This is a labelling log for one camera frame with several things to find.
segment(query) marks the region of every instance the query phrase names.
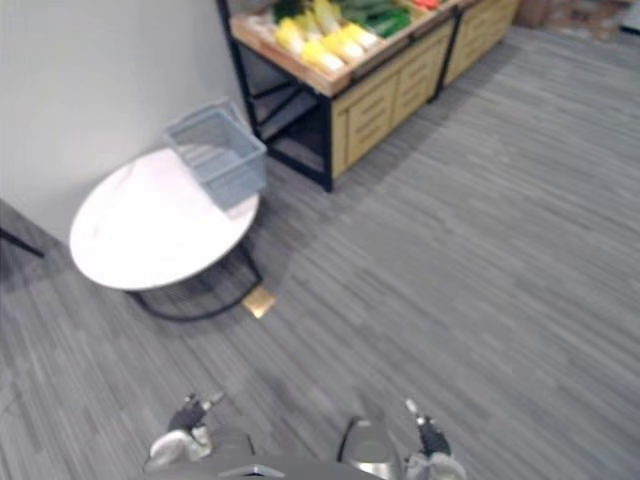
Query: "gray plastic basket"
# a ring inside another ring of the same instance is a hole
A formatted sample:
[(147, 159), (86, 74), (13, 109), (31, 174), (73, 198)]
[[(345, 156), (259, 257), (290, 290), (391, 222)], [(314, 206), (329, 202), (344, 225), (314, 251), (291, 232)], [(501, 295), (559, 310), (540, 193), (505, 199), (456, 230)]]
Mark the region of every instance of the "gray plastic basket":
[(267, 186), (266, 147), (251, 134), (229, 101), (178, 120), (165, 129), (164, 138), (223, 210)]

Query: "table base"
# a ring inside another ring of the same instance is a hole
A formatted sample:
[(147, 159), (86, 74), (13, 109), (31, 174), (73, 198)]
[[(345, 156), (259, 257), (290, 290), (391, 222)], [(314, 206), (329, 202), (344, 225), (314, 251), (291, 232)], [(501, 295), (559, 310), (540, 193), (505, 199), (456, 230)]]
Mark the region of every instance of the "table base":
[(144, 311), (146, 311), (150, 315), (153, 315), (154, 317), (158, 317), (158, 318), (161, 318), (162, 320), (167, 320), (169, 322), (176, 322), (176, 323), (197, 322), (199, 320), (206, 320), (208, 318), (213, 318), (213, 317), (216, 317), (218, 315), (221, 315), (221, 314), (223, 314), (225, 312), (228, 312), (232, 308), (237, 307), (238, 305), (240, 305), (240, 303), (242, 303), (242, 300), (247, 295), (249, 295), (249, 293), (251, 293), (258, 285), (260, 285), (262, 283), (262, 275), (260, 274), (260, 271), (258, 270), (258, 267), (257, 267), (256, 263), (254, 262), (253, 258), (251, 257), (251, 254), (249, 253), (249, 249), (248, 249), (247, 245), (245, 244), (245, 242), (241, 241), (238, 244), (237, 248), (240, 250), (240, 252), (244, 256), (245, 260), (247, 261), (249, 269), (253, 273), (253, 275), (255, 277), (255, 280), (251, 283), (251, 285), (244, 292), (242, 292), (240, 295), (238, 295), (232, 301), (230, 301), (227, 304), (221, 306), (220, 308), (217, 308), (215, 310), (210, 310), (208, 312), (203, 312), (203, 313), (200, 313), (198, 315), (191, 315), (191, 316), (173, 315), (173, 314), (161, 312), (160, 310), (157, 310), (155, 307), (151, 306), (145, 300), (145, 298), (142, 296), (142, 293), (140, 293), (140, 292), (127, 292), (127, 293), (135, 300), (135, 302)]

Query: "gray carpet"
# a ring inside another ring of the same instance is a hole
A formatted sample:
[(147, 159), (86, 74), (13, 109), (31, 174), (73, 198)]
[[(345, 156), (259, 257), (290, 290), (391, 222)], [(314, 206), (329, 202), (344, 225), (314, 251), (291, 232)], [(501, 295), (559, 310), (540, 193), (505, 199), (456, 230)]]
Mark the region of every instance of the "gray carpet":
[[(638, 152), (640, 49), (514, 30), (335, 194), (270, 165), (261, 321), (149, 318), (3, 206), (47, 258), (0, 250), (0, 478), (131, 477), (185, 393), (223, 389), (211, 422), (262, 453), (333, 458), (360, 398), (404, 452), (409, 395), (472, 479), (637, 480)], [(238, 266), (156, 300), (210, 306)]]

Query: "wooden shelf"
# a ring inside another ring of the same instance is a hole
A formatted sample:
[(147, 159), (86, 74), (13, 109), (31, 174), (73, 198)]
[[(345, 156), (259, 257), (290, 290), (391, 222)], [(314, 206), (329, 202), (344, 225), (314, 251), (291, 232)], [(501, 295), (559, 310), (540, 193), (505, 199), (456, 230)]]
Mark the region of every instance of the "wooden shelf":
[(413, 20), (411, 25), (393, 36), (383, 39), (378, 46), (368, 51), (358, 62), (345, 66), (333, 76), (302, 63), (290, 52), (281, 48), (273, 35), (261, 33), (256, 29), (250, 18), (251, 15), (260, 14), (260, 11), (235, 15), (231, 18), (230, 23), (231, 32), (235, 39), (323, 95), (334, 97), (402, 50), (413, 39), (422, 36), (438, 23), (449, 18), (454, 4), (452, 1), (434, 11), (416, 8), (410, 3), (403, 4), (410, 9)]

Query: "round white table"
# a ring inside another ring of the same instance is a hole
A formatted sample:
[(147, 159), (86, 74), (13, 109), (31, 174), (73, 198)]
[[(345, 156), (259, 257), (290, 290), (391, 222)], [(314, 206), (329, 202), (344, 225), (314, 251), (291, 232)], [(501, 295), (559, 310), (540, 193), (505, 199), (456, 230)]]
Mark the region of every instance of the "round white table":
[[(153, 315), (174, 321), (210, 318), (240, 303), (262, 281), (242, 242), (259, 204), (256, 194), (221, 210), (172, 150), (160, 150), (116, 170), (91, 192), (71, 227), (71, 256), (89, 279), (127, 291)], [(256, 279), (228, 305), (178, 317), (153, 309), (140, 294), (196, 275), (236, 246)]]

